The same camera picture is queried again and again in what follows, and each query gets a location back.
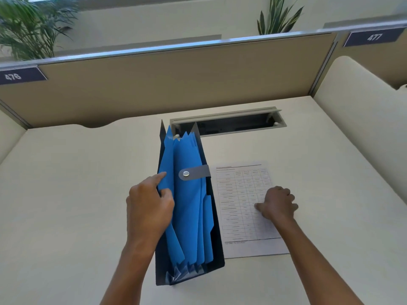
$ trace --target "desk surface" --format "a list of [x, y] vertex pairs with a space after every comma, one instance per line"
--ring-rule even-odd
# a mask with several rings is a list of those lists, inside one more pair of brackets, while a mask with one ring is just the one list
[[[157, 171], [161, 119], [276, 106], [285, 128], [202, 138], [210, 165], [267, 161], [296, 219], [366, 304], [407, 298], [407, 206], [311, 97], [29, 130], [0, 166], [3, 304], [98, 304], [126, 240], [130, 186]], [[289, 255], [229, 259], [142, 304], [307, 304]]]

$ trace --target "expanding file folder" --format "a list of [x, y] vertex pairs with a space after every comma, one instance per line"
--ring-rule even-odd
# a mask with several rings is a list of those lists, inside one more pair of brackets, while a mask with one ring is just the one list
[[209, 166], [198, 126], [180, 139], [161, 121], [158, 172], [167, 175], [158, 190], [174, 197], [173, 218], [155, 249], [155, 283], [177, 283], [225, 266]]

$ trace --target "blue number plate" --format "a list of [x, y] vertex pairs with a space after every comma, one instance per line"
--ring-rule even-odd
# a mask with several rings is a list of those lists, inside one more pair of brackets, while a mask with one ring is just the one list
[[405, 28], [351, 32], [344, 47], [395, 42]]
[[37, 66], [0, 71], [0, 85], [47, 80]]

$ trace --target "hand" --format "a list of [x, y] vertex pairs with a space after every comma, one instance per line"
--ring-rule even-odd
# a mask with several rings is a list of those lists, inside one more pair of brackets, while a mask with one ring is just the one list
[[256, 203], [254, 207], [277, 227], [294, 221], [294, 211], [298, 209], [298, 205], [292, 203], [294, 199], [288, 188], [276, 186], [267, 191], [264, 203]]
[[174, 199], [171, 190], [162, 189], [160, 195], [157, 185], [166, 172], [150, 176], [134, 185], [126, 199], [127, 203], [127, 247], [141, 246], [152, 253], [157, 243], [170, 225]]

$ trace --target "white paper sheet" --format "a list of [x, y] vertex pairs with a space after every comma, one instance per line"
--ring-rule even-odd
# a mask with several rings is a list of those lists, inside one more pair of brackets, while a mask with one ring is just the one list
[[277, 229], [254, 208], [272, 187], [265, 163], [211, 168], [225, 258], [287, 254]]

